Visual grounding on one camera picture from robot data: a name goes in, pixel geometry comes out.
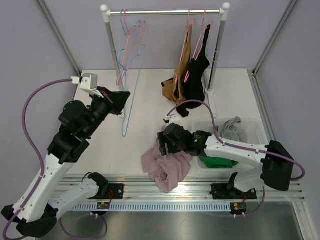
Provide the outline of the grey tank top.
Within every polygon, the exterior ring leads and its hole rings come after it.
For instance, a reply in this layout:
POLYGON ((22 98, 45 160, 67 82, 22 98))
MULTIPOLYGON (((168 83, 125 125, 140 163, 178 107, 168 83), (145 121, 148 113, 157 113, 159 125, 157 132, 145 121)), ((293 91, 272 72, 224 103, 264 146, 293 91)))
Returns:
POLYGON ((238 116, 227 120, 218 128, 219 136, 231 141, 248 143, 248 136, 246 131, 240 127, 241 123, 242 120, 238 116))

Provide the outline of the brown tank top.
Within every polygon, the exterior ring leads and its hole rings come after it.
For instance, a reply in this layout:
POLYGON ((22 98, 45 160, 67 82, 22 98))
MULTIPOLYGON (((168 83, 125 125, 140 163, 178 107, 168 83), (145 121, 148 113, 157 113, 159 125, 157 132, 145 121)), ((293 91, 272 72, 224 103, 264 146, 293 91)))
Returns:
POLYGON ((186 99, 183 82, 189 67, 190 58, 191 53, 189 57, 184 57, 184 62, 180 66, 177 65, 174 70, 174 76, 161 83, 162 95, 175 104, 179 104, 186 99))

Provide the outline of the mauve tank top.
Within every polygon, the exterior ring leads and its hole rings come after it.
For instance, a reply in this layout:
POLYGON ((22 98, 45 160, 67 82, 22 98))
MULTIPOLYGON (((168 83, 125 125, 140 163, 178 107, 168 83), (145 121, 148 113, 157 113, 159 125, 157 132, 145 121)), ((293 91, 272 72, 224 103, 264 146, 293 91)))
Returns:
POLYGON ((193 157, 180 151, 175 154, 162 156, 159 150, 159 141, 141 157, 143 172, 156 183, 163 192, 175 189, 179 182, 188 175, 193 157))

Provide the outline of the blue hanger of mauve top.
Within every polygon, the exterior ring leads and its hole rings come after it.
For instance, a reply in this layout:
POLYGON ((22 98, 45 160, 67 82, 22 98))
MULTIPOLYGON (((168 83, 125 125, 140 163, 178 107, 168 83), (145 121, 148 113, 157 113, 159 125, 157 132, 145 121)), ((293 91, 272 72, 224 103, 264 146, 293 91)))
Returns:
POLYGON ((132 117, 132 113, 133 113, 133 107, 135 104, 136 93, 137 93, 138 85, 140 83, 141 70, 142 70, 142 66, 145 61, 145 55, 146 55, 146 46, 144 44, 142 44, 138 48, 137 52, 132 55, 132 53, 134 52, 133 49, 134 49, 133 47, 130 49, 128 56, 125 54, 124 48, 121 49, 120 54, 119 54, 120 59, 124 62, 123 63, 121 62, 119 64, 120 76, 118 77, 117 81, 120 82, 120 80, 122 80, 123 88, 126 91, 128 91, 129 67, 130 67, 131 63, 134 62, 136 59, 140 59, 139 68, 137 70, 136 80, 134 83, 133 93, 130 96, 131 101, 130 101, 129 107, 127 107, 127 105, 126 105, 123 110, 123 120, 122 120, 122 125, 121 125, 121 135, 123 138, 127 137, 127 135, 128 135, 128 130, 129 130, 129 126, 131 123, 131 117, 132 117))

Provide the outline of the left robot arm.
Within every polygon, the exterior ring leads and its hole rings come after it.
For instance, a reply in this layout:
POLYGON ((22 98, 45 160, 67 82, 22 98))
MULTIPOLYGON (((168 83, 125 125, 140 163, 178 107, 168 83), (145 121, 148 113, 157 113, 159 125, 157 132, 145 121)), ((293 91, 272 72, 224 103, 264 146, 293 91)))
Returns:
POLYGON ((53 197, 58 184, 89 147, 94 132, 111 115, 121 115, 131 93, 98 87, 100 96, 91 95, 91 104, 80 100, 68 102, 59 116, 61 126, 47 149, 41 169, 21 199, 5 206, 1 214, 23 238, 42 238, 73 207, 90 198, 103 199, 108 180, 98 172, 71 190, 53 197))

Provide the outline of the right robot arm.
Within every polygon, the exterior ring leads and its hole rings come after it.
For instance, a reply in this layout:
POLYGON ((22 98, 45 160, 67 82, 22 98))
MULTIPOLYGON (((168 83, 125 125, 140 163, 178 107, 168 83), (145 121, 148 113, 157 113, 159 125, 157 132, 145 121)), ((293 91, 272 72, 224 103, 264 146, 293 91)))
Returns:
POLYGON ((157 136, 162 156, 184 152, 193 157, 224 158, 252 168, 234 172, 228 183, 212 190, 213 199, 248 198, 252 190, 265 186, 282 192, 290 188, 295 162, 277 141, 267 145, 226 141, 206 131, 191 133, 175 123, 157 136))

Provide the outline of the green tank top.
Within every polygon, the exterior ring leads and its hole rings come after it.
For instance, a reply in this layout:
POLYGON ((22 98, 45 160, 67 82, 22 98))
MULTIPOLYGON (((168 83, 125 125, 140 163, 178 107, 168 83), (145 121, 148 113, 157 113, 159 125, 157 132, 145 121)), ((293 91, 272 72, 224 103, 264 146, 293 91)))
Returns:
POLYGON ((238 162, 222 157, 200 156, 199 160, 205 164, 208 169, 232 169, 238 162))

